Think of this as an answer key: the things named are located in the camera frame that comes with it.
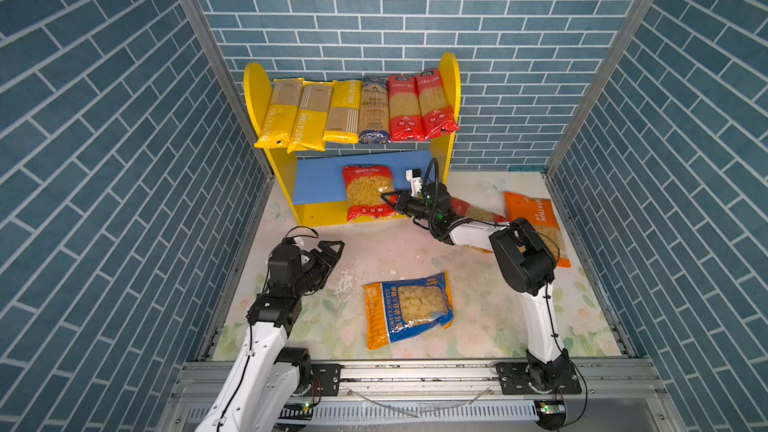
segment blue shelf board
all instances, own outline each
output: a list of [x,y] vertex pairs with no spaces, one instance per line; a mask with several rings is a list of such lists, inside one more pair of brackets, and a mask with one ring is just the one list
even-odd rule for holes
[[346,200],[346,187],[342,170],[345,166],[387,166],[392,170],[395,189],[410,189],[406,170],[420,168],[426,172],[432,153],[429,150],[388,152],[361,156],[305,158],[296,168],[296,187],[293,204],[322,204]]

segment macaroni pasta package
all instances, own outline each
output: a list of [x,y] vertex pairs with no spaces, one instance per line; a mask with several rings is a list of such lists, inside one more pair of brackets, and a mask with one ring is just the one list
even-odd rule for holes
[[331,108],[328,111],[326,131],[322,138],[326,142],[357,144],[357,121],[360,116],[360,91],[362,82],[348,80],[333,84]]
[[333,84],[324,82],[306,82],[301,94],[299,111],[293,124],[293,134],[288,144],[288,153],[296,150],[326,149],[323,134],[328,121],[328,108],[331,104]]
[[560,247],[558,266],[571,267],[571,261],[566,256],[565,240],[560,232],[558,220],[554,216],[552,200],[548,198],[531,198],[513,192],[504,192],[504,200],[507,203],[509,219],[515,220],[518,217],[527,219],[536,232],[549,237],[542,237],[542,240],[553,256],[558,256],[558,250],[552,245],[552,241],[554,240],[558,247]]
[[389,143],[389,101],[386,93],[386,77],[363,77],[360,96],[360,121],[357,125],[360,143]]
[[368,349],[415,337],[453,322],[448,273],[362,286],[366,291]]
[[348,222],[360,216],[383,218],[394,216],[395,209],[384,202],[381,194],[394,192],[392,171],[384,166],[347,166],[342,172],[346,186]]
[[266,109],[261,136],[254,144],[258,149],[288,147],[301,101],[302,79],[278,79],[272,89],[270,106]]
[[389,133],[394,142],[425,140],[416,80],[411,76],[389,76]]
[[456,132],[458,124],[454,119],[453,107],[448,103],[442,87],[440,72],[432,69],[418,74],[416,90],[426,138],[435,139],[443,134]]

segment red pasta package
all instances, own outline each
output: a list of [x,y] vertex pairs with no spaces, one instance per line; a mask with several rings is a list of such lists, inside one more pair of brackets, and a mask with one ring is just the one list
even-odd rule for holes
[[411,76],[389,76],[389,135],[393,142],[426,140]]
[[346,220],[351,222],[360,216],[373,218],[391,217],[395,209],[384,202],[381,194],[394,192],[392,171],[384,166],[347,166],[342,172],[346,186]]
[[437,69],[418,74],[416,91],[424,121],[424,133],[428,140],[458,130],[453,107],[448,103],[446,92],[442,87],[442,78]]

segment floral tablecloth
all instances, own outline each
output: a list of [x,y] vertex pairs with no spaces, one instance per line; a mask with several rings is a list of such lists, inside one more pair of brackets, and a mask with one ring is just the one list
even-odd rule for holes
[[[548,198],[534,172],[454,172],[448,190],[475,206],[506,216],[504,190]],[[244,267],[214,360],[234,360],[246,332],[246,312],[261,291],[266,258],[296,221],[280,187],[273,187]],[[406,219],[318,228],[322,240],[342,240],[342,259],[325,288],[302,299],[289,339],[313,359],[524,357],[528,331],[519,294],[504,282],[493,254],[437,242]],[[305,248],[317,240],[305,239]],[[558,267],[552,292],[558,328],[571,356],[619,355],[594,292],[566,238],[573,266]],[[448,271],[455,319],[378,350],[366,346],[362,286]]]

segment brick wallpaper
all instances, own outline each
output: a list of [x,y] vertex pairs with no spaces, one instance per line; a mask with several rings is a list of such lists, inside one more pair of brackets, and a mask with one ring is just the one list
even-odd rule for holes
[[768,0],[656,0],[555,181],[689,430],[766,430]]
[[264,174],[177,0],[0,0],[0,430],[145,430]]
[[[462,74],[452,166],[543,168],[632,0],[200,0],[230,70],[309,80]],[[324,154],[415,149],[328,144]]]

